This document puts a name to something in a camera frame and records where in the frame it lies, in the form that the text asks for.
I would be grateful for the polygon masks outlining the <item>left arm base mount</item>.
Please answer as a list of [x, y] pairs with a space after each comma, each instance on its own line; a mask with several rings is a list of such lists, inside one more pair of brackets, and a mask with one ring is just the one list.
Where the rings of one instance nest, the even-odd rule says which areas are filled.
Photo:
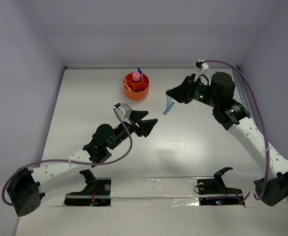
[[68, 207], [108, 207], [111, 206], [111, 178], [96, 179], [90, 169], [79, 172], [85, 179], [82, 191], [65, 195]]

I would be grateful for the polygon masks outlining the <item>pink glue stick tube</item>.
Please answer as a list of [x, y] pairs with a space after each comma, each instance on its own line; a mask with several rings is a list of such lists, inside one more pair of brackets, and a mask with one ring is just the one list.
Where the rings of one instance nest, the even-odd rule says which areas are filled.
[[132, 78], [131, 80], [134, 82], [134, 83], [138, 83], [141, 81], [141, 75], [139, 72], [133, 72], [132, 73]]

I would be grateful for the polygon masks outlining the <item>clear blue-capped glue bottle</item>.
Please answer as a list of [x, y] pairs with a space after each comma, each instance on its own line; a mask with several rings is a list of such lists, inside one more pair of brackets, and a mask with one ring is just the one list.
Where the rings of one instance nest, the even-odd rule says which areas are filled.
[[137, 72], [140, 74], [141, 79], [143, 79], [143, 73], [142, 73], [140, 67], [137, 67]]

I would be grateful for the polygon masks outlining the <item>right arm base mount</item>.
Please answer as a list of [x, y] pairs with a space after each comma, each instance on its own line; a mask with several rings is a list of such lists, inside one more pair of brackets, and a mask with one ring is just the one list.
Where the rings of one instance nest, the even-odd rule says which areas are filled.
[[212, 177], [197, 179], [194, 192], [199, 195], [201, 206], [245, 205], [242, 190], [226, 187], [222, 179], [222, 176], [232, 169], [225, 167], [215, 172]]

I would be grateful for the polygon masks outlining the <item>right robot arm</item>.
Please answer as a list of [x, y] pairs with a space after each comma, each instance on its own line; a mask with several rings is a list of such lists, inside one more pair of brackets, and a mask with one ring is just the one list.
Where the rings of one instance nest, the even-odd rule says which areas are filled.
[[262, 202], [273, 207], [288, 197], [288, 160], [265, 140], [249, 111], [234, 96], [235, 83], [224, 72], [216, 72], [205, 85], [196, 74], [187, 76], [166, 95], [179, 103], [193, 100], [212, 107], [215, 120], [245, 148], [262, 172], [268, 176], [254, 181]]

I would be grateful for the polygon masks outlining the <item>blue highlighter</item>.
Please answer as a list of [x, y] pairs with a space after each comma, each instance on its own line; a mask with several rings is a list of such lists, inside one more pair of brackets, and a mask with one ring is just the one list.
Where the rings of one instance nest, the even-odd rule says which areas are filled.
[[172, 109], [174, 102], [170, 96], [166, 96], [166, 109], [163, 112], [163, 115], [167, 115]]

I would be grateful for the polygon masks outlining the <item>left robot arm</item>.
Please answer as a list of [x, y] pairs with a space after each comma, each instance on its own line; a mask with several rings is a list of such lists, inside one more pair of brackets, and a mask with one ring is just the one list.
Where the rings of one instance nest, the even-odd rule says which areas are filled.
[[119, 125], [112, 127], [101, 124], [92, 135], [91, 141], [76, 153], [62, 159], [47, 159], [20, 167], [4, 184], [2, 201], [12, 206], [18, 217], [36, 210], [42, 202], [51, 198], [51, 188], [79, 173], [79, 192], [67, 196], [98, 193], [99, 184], [91, 169], [105, 166], [124, 159], [132, 150], [132, 134], [148, 137], [158, 119], [145, 120], [148, 111], [128, 111], [126, 108], [113, 109]]

